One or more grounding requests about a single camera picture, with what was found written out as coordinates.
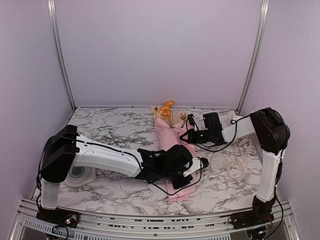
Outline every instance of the lavender wall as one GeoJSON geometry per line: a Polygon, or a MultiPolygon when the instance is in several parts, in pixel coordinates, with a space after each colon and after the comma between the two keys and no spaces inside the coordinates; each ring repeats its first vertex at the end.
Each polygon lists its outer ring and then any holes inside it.
{"type": "Polygon", "coordinates": [[[43,0],[0,0],[0,239],[35,186],[46,138],[71,113],[43,0]]]}
{"type": "Polygon", "coordinates": [[[78,106],[236,108],[259,0],[57,0],[78,106]]]}
{"type": "Polygon", "coordinates": [[[320,236],[320,1],[273,0],[243,113],[278,110],[291,129],[279,193],[302,239],[320,236]]]}

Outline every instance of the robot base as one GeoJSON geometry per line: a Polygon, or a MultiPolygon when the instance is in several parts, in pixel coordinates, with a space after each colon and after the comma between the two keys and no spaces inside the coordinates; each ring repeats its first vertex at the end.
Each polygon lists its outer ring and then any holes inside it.
{"type": "Polygon", "coordinates": [[[233,225],[235,230],[270,223],[270,221],[273,220],[275,220],[275,217],[271,211],[266,213],[264,218],[260,218],[258,220],[253,220],[252,210],[233,213],[230,216],[230,223],[233,225]]]}
{"type": "Polygon", "coordinates": [[[61,227],[77,228],[79,213],[65,209],[56,208],[55,210],[41,209],[36,214],[36,218],[48,223],[57,224],[61,227]]]}

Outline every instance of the aluminum frame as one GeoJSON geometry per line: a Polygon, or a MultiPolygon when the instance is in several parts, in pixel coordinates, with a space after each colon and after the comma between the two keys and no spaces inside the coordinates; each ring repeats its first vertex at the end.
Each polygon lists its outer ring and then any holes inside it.
{"type": "MultiPolygon", "coordinates": [[[[287,229],[292,228],[289,233],[290,240],[299,240],[300,237],[295,235],[298,229],[296,229],[289,202],[282,202],[282,206],[284,209],[285,223],[290,223],[290,226],[287,225],[287,229]]],[[[232,224],[228,223],[230,214],[249,209],[250,208],[245,208],[226,212],[183,216],[133,216],[78,211],[80,213],[78,227],[76,229],[69,228],[69,236],[70,239],[74,240],[214,239],[214,237],[217,238],[219,236],[264,226],[264,224],[261,224],[235,230],[232,224]]],[[[280,206],[276,203],[272,211],[275,217],[273,223],[278,223],[282,216],[280,206]]],[[[36,214],[36,202],[22,199],[12,225],[9,240],[19,240],[24,227],[31,227],[41,232],[47,231],[50,233],[54,224],[36,219],[36,214]]],[[[64,228],[57,228],[54,233],[57,236],[66,235],[64,228]]]]}
{"type": "Polygon", "coordinates": [[[69,101],[70,108],[72,112],[76,110],[76,103],[71,91],[70,82],[67,74],[66,64],[64,60],[64,55],[62,52],[62,46],[60,41],[60,35],[59,35],[59,28],[58,28],[58,20],[57,20],[57,14],[56,14],[56,4],[55,0],[48,0],[48,9],[49,9],[49,19],[51,23],[51,30],[53,34],[53,40],[54,40],[54,46],[58,58],[59,68],[61,71],[61,76],[63,80],[63,85],[65,88],[66,96],[69,101]]]}
{"type": "Polygon", "coordinates": [[[251,62],[250,66],[246,75],[245,83],[243,86],[243,90],[241,93],[241,97],[238,103],[238,106],[236,110],[239,113],[242,113],[242,110],[244,108],[244,105],[246,103],[249,89],[254,77],[257,61],[258,61],[258,56],[261,51],[261,46],[263,43],[265,31],[266,31],[266,24],[267,24],[267,16],[268,16],[268,11],[269,11],[269,0],[262,0],[262,5],[261,5],[261,12],[260,12],[260,19],[259,19],[259,24],[258,24],[258,31],[256,34],[256,39],[255,39],[255,44],[254,44],[254,49],[251,57],[251,62]]]}

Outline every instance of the metal bracket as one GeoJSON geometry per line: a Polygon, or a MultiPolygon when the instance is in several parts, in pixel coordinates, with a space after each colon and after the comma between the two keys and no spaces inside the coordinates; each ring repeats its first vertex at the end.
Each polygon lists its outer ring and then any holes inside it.
{"type": "Polygon", "coordinates": [[[63,85],[66,91],[66,96],[70,104],[70,108],[72,112],[74,112],[76,110],[76,104],[75,104],[74,97],[72,95],[69,78],[67,74],[67,69],[65,65],[65,60],[62,53],[62,47],[61,47],[60,35],[59,35],[59,29],[58,29],[58,20],[56,15],[55,0],[48,0],[48,8],[49,8],[50,23],[52,27],[53,40],[54,40],[55,50],[56,50],[59,67],[62,75],[63,85]]]}
{"type": "Polygon", "coordinates": [[[260,19],[259,19],[259,24],[258,24],[258,31],[256,34],[256,39],[255,39],[255,44],[254,44],[254,49],[251,57],[251,62],[250,66],[248,69],[248,73],[246,75],[245,83],[243,86],[242,94],[238,103],[238,106],[236,110],[241,113],[245,102],[248,97],[249,89],[252,83],[252,79],[254,77],[254,72],[255,68],[257,65],[258,61],[258,56],[261,50],[265,30],[266,30],[266,24],[267,24],[267,15],[268,15],[268,10],[269,10],[269,0],[262,0],[262,5],[261,5],[261,13],[260,13],[260,19]]]}

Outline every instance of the orange flower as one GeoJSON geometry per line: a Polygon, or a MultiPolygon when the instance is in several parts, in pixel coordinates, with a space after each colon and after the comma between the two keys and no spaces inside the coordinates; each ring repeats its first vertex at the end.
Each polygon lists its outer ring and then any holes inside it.
{"type": "Polygon", "coordinates": [[[173,100],[166,101],[164,103],[164,106],[168,106],[168,107],[172,107],[173,105],[175,105],[175,101],[173,101],[173,100]]]}

